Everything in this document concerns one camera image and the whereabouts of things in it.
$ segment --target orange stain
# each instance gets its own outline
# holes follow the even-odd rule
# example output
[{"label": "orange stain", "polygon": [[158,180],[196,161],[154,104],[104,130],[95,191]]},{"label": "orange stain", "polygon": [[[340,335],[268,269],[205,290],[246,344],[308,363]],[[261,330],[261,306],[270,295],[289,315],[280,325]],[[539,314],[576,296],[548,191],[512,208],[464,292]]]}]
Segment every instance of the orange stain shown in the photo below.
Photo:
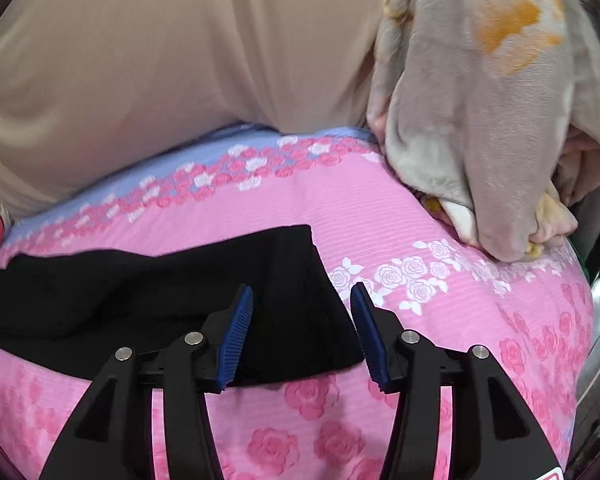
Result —
[{"label": "orange stain", "polygon": [[478,33],[487,54],[492,54],[507,36],[519,34],[540,19],[539,7],[529,0],[520,0],[507,9],[491,9],[490,14],[488,25],[483,25]]}]

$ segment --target metal screw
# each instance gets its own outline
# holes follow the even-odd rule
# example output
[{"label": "metal screw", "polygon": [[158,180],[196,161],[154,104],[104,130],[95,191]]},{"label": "metal screw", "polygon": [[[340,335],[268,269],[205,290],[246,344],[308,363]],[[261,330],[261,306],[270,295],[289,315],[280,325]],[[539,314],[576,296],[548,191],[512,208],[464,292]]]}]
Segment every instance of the metal screw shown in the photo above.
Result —
[{"label": "metal screw", "polygon": [[400,336],[405,343],[410,345],[415,345],[418,341],[420,341],[420,335],[413,330],[405,330],[402,332]]},{"label": "metal screw", "polygon": [[486,346],[476,345],[471,350],[478,359],[486,359],[489,357],[489,349]]},{"label": "metal screw", "polygon": [[116,359],[118,361],[126,361],[134,354],[134,351],[128,346],[123,346],[116,350]]},{"label": "metal screw", "polygon": [[204,338],[200,332],[189,332],[184,336],[184,342],[188,345],[199,345]]}]

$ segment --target beige pillow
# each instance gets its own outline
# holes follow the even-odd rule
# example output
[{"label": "beige pillow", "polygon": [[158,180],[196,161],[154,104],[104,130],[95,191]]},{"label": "beige pillow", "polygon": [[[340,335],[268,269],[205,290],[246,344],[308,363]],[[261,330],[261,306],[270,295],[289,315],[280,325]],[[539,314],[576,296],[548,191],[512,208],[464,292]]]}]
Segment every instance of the beige pillow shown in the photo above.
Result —
[{"label": "beige pillow", "polygon": [[382,0],[13,0],[0,200],[35,213],[235,121],[360,124]]}]

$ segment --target bed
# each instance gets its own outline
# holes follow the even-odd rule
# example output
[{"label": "bed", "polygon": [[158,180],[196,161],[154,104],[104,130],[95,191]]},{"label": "bed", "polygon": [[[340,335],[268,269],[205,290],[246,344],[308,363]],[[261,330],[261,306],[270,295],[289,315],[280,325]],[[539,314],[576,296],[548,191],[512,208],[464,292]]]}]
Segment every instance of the bed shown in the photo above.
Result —
[{"label": "bed", "polygon": [[[0,267],[115,248],[158,255],[274,226],[309,224],[348,306],[362,282],[377,306],[436,345],[488,346],[565,465],[576,379],[589,352],[592,298],[569,244],[531,263],[495,264],[464,247],[392,175],[371,134],[337,128],[280,136],[249,124],[121,171],[17,224]],[[0,350],[0,446],[37,479],[88,382]],[[288,384],[207,396],[229,480],[369,480],[380,473],[397,396],[364,364]],[[436,480],[446,478],[451,392],[443,391]],[[168,478],[162,397],[153,395],[155,473]]]}]

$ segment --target black cloth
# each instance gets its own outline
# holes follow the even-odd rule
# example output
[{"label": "black cloth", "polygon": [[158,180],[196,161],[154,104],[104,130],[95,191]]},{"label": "black cloth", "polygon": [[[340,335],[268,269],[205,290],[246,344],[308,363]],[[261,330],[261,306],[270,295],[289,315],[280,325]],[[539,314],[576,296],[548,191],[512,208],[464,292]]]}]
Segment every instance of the black cloth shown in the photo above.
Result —
[{"label": "black cloth", "polygon": [[101,250],[0,270],[0,348],[91,379],[122,346],[168,346],[227,308],[241,283],[254,313],[235,385],[298,380],[363,355],[309,226],[245,235],[165,256]]}]

